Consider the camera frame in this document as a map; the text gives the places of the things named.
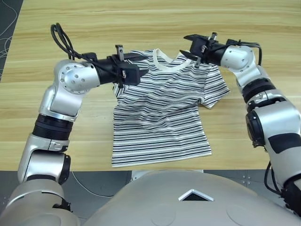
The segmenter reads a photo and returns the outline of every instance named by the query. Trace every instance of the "shirt sleeve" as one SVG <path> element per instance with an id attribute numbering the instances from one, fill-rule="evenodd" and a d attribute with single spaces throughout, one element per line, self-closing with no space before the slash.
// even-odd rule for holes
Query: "shirt sleeve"
<path id="1" fill-rule="evenodd" d="M 210 109 L 228 93 L 230 90 L 218 66 L 212 65 L 205 79 L 203 98 L 198 103 Z"/>

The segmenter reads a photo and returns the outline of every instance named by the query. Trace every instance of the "white cable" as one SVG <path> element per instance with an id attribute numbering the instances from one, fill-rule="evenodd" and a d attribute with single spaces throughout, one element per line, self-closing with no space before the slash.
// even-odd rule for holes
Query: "white cable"
<path id="1" fill-rule="evenodd" d="M 87 189 L 87 188 L 86 188 L 86 187 L 85 187 L 85 186 L 77 179 L 77 177 L 75 176 L 75 174 L 74 174 L 73 171 L 71 171 L 71 173 L 72 173 L 74 179 L 76 180 L 76 182 L 77 182 L 82 188 L 84 188 L 87 192 L 89 192 L 90 194 L 95 195 L 95 196 L 98 196 L 98 197 L 103 197 L 103 198 L 111 198 L 111 197 L 113 197 L 113 195 L 100 195 L 100 194 L 96 194 L 96 193 L 94 193 L 94 192 L 91 192 L 89 189 Z"/>
<path id="2" fill-rule="evenodd" d="M 11 23 L 8 25 L 8 27 L 0 34 L 0 36 L 3 35 L 3 34 L 8 30 L 8 28 L 10 28 L 11 25 L 12 25 L 12 24 L 17 20 L 17 18 L 18 18 L 18 14 L 17 14 L 17 12 L 15 11 L 15 9 L 12 8 L 11 6 L 9 6 L 8 4 L 6 4 L 6 3 L 4 2 L 4 0 L 2 0 L 2 2 L 3 2 L 3 4 L 6 5 L 8 8 L 12 9 L 12 10 L 15 12 L 16 16 L 15 16 L 13 22 L 11 22 Z"/>

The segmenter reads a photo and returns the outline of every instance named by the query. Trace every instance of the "cable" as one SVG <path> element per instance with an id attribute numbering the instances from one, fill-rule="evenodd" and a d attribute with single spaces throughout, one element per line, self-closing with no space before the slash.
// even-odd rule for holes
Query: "cable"
<path id="1" fill-rule="evenodd" d="M 269 174 L 269 169 L 271 167 L 271 162 L 268 163 L 268 166 L 265 170 L 265 173 L 264 173 L 264 185 L 265 187 L 270 190 L 271 192 L 277 194 L 277 195 L 280 195 L 281 196 L 281 192 L 280 191 L 276 191 L 274 189 L 272 189 L 269 185 L 268 185 L 268 174 Z"/>
<path id="2" fill-rule="evenodd" d="M 2 0 L 2 2 L 3 2 L 3 4 L 6 5 L 8 8 L 10 8 L 11 10 L 13 10 L 13 11 L 15 12 L 16 16 L 15 16 L 13 22 L 11 22 L 11 23 L 8 25 L 8 27 L 0 34 L 0 36 L 3 35 L 3 34 L 11 27 L 11 25 L 13 25 L 13 23 L 14 23 L 14 22 L 17 20 L 17 18 L 18 18 L 18 14 L 17 14 L 17 12 L 15 11 L 15 9 L 12 8 L 11 6 L 9 6 L 7 3 L 5 3 L 4 0 Z"/>
<path id="3" fill-rule="evenodd" d="M 96 67 L 100 68 L 101 70 L 105 71 L 105 72 L 113 74 L 116 77 L 119 76 L 117 73 L 115 73 L 113 71 L 110 71 L 110 70 L 107 70 L 106 68 L 103 68 L 103 66 L 101 64 L 99 64 L 94 59 L 89 58 L 87 55 L 80 54 L 80 53 L 76 52 L 74 50 L 73 46 L 72 46 L 71 40 L 69 39 L 67 34 L 63 31 L 63 29 L 62 29 L 62 27 L 59 23 L 51 25 L 50 32 L 51 32 L 51 36 L 52 36 L 53 40 L 55 41 L 55 43 L 61 48 L 61 50 L 63 50 L 65 53 L 68 54 L 69 59 L 72 59 L 72 60 L 74 60 L 75 58 L 84 59 L 84 60 L 88 61 L 89 63 L 92 63 L 94 66 L 96 66 Z M 57 33 L 57 35 L 60 38 L 61 42 L 65 46 L 63 46 L 60 43 L 60 41 L 56 37 L 55 33 Z"/>
<path id="4" fill-rule="evenodd" d="M 274 184 L 274 188 L 276 189 L 276 191 L 280 192 L 280 190 L 278 188 L 278 185 L 277 185 L 277 182 L 276 182 L 276 179 L 275 179 L 275 173 L 274 173 L 273 167 L 271 169 L 271 174 L 272 174 L 272 181 L 273 181 L 273 184 Z"/>
<path id="5" fill-rule="evenodd" d="M 101 194 L 96 194 L 96 193 L 94 193 L 94 192 L 91 192 L 89 189 L 87 189 L 87 188 L 86 188 L 86 187 L 85 187 L 85 186 L 77 179 L 77 177 L 75 176 L 75 174 L 74 174 L 73 171 L 71 171 L 71 173 L 72 173 L 74 179 L 76 180 L 76 182 L 77 182 L 82 188 L 84 188 L 87 192 L 89 192 L 90 194 L 95 195 L 95 196 L 98 196 L 98 197 L 103 197 L 103 198 L 112 198 L 112 197 L 113 197 L 113 195 L 101 195 Z"/>
<path id="6" fill-rule="evenodd" d="M 261 48 L 260 44 L 257 43 L 257 42 L 234 41 L 231 44 L 223 45 L 221 47 L 214 48 L 214 49 L 210 50 L 209 52 L 216 52 L 216 51 L 218 51 L 220 49 L 228 48 L 229 46 L 236 46 L 236 45 L 237 46 L 248 46 L 250 48 L 258 48 L 258 50 L 259 50 L 258 65 L 261 66 L 261 62 L 262 62 L 262 48 Z"/>

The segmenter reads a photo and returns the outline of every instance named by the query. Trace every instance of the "wooden table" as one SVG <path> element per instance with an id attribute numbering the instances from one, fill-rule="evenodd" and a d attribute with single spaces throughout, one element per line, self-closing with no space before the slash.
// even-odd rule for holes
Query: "wooden table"
<path id="1" fill-rule="evenodd" d="M 115 52 L 160 48 L 170 56 L 188 49 L 193 33 L 259 42 L 263 66 L 273 83 L 301 109 L 300 0 L 25 0 L 0 84 L 0 170 L 17 170 L 42 95 L 52 83 L 56 62 L 66 58 L 49 28 L 59 22 L 78 52 L 99 58 Z M 70 137 L 73 170 L 263 169 L 268 154 L 252 148 L 246 132 L 245 104 L 234 76 L 222 74 L 231 94 L 200 116 L 213 154 L 184 161 L 113 169 L 111 84 L 84 99 Z"/>

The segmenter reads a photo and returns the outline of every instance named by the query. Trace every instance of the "black cable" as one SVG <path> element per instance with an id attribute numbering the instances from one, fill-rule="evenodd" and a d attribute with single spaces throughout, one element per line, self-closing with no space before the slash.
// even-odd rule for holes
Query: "black cable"
<path id="1" fill-rule="evenodd" d="M 51 36 L 52 36 L 53 40 L 55 41 L 55 43 L 61 48 L 61 50 L 63 50 L 65 53 L 68 54 L 69 59 L 72 59 L 72 60 L 74 60 L 75 58 L 84 59 L 105 72 L 113 74 L 116 77 L 119 76 L 117 73 L 103 68 L 103 66 L 101 64 L 99 64 L 97 61 L 94 61 L 93 59 L 90 59 L 87 56 L 76 52 L 72 46 L 71 40 L 69 39 L 67 34 L 63 31 L 63 29 L 59 23 L 51 25 L 50 32 L 51 32 Z M 65 47 L 58 40 L 57 36 L 55 35 L 56 32 L 57 32 L 57 35 L 60 38 L 61 42 L 65 45 Z"/>
<path id="2" fill-rule="evenodd" d="M 231 43 L 231 44 L 228 44 L 228 45 L 224 45 L 224 46 L 221 46 L 221 47 L 218 47 L 218 48 L 214 48 L 212 50 L 210 50 L 209 52 L 212 53 L 212 52 L 216 52 L 220 49 L 223 49 L 223 48 L 228 48 L 229 46 L 235 46 L 235 45 L 238 45 L 238 46 L 248 46 L 250 48 L 258 48 L 259 50 L 259 56 L 258 56 L 258 65 L 261 66 L 261 62 L 262 62 L 262 49 L 261 49 L 261 46 L 259 43 L 257 42 L 245 42 L 245 41 L 237 41 L 236 43 Z"/>
<path id="3" fill-rule="evenodd" d="M 275 173 L 274 173 L 273 167 L 271 169 L 271 175 L 272 175 L 272 181 L 273 181 L 273 184 L 274 184 L 274 188 L 276 189 L 276 191 L 280 192 L 280 190 L 278 188 L 278 185 L 277 185 L 277 182 L 276 182 L 276 179 L 275 179 Z"/>
<path id="4" fill-rule="evenodd" d="M 270 190 L 271 192 L 277 194 L 277 195 L 281 195 L 281 193 L 279 191 L 276 191 L 274 189 L 272 189 L 269 185 L 268 185 L 268 174 L 269 174 L 269 169 L 271 167 L 271 162 L 268 163 L 267 169 L 265 170 L 264 173 L 264 185 L 265 187 Z"/>

